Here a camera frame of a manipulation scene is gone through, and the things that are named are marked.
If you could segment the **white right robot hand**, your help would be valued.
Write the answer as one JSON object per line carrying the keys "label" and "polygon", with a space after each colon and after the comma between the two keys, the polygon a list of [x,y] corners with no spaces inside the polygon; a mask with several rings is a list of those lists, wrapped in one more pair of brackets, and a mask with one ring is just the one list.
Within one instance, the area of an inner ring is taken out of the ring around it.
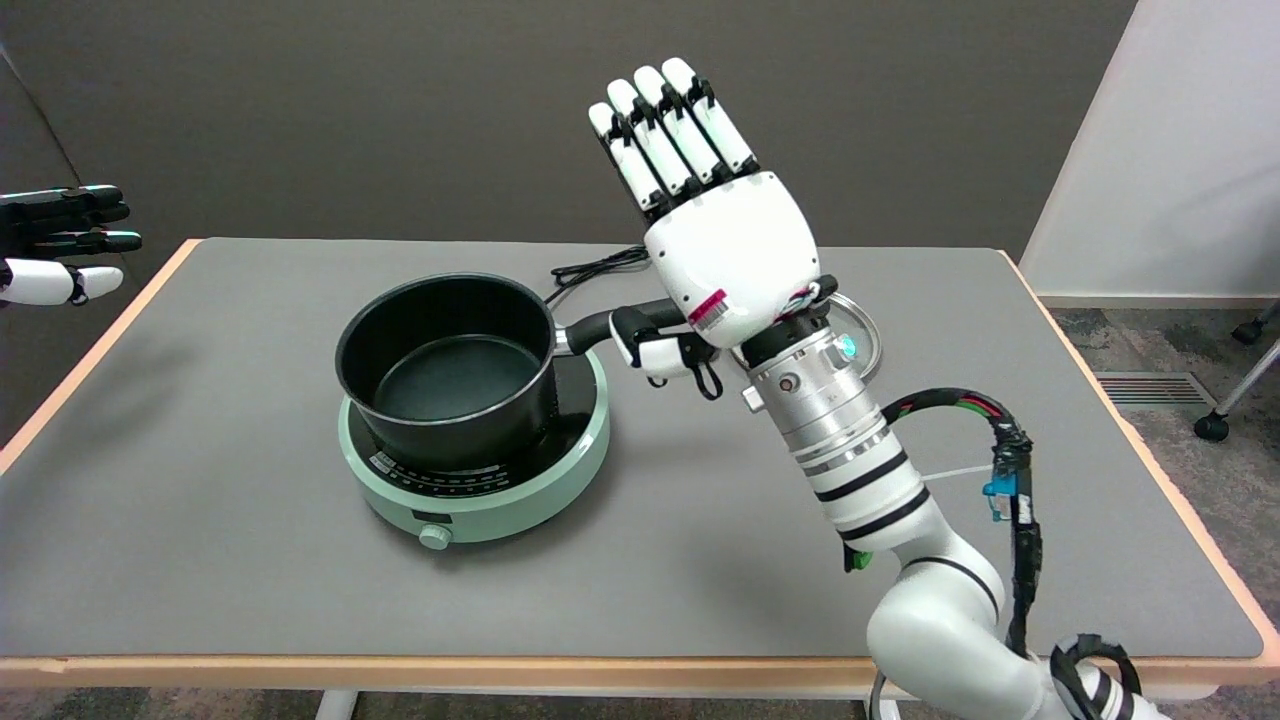
{"label": "white right robot hand", "polygon": [[657,388],[690,375],[721,396],[716,355],[817,304],[812,228],[710,81],[682,58],[611,81],[588,118],[646,223],[643,247],[667,300],[607,313],[625,361]]}

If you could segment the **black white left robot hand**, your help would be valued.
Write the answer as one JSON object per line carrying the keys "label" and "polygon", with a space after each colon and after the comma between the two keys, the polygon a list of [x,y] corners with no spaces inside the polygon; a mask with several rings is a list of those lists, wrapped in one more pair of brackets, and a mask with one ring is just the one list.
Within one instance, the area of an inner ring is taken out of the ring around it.
{"label": "black white left robot hand", "polygon": [[124,193],[114,184],[4,193],[3,306],[82,306],[119,290],[125,279],[120,268],[64,260],[141,249],[140,233],[109,228],[129,214]]}

